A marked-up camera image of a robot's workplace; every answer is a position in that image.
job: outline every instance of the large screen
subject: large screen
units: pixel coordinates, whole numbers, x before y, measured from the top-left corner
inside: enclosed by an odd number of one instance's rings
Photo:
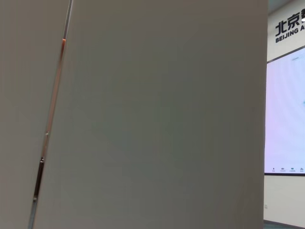
[[[265,173],[305,176],[305,49],[267,64]]]

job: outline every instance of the white wall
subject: white wall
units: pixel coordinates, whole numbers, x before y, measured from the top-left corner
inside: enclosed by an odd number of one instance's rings
[[[35,229],[261,229],[266,31],[265,0],[75,0]]]
[[[25,229],[68,0],[0,1],[0,228]]]
[[[305,45],[305,30],[275,43],[276,25],[305,8],[304,0],[295,0],[268,18],[268,60]],[[265,176],[264,219],[305,227],[305,177]]]

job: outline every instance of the white surface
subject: white surface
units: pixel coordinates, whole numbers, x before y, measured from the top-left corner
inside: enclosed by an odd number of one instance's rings
[[[305,175],[305,49],[267,64],[265,172]]]
[[[0,228],[25,229],[67,0],[0,1]]]
[[[295,0],[269,16],[268,60],[305,45],[305,31],[275,45],[276,24],[304,8],[305,1]],[[265,176],[264,187],[264,219],[305,227],[305,177]]]
[[[291,3],[285,5],[279,10],[275,11],[268,17],[268,53],[267,60],[270,61],[276,57],[284,55],[294,49],[302,47],[305,45],[305,30],[299,31],[297,34],[284,39],[278,43],[275,43],[275,35],[278,33],[278,29],[275,27],[280,21],[286,21],[287,18],[291,17],[293,14],[300,13],[300,26],[301,22],[301,10],[305,9],[304,0],[294,0]]]
[[[262,228],[266,27],[264,0],[76,0],[35,229]]]
[[[273,13],[278,10],[280,7],[289,3],[291,0],[269,0],[268,1],[268,13]]]

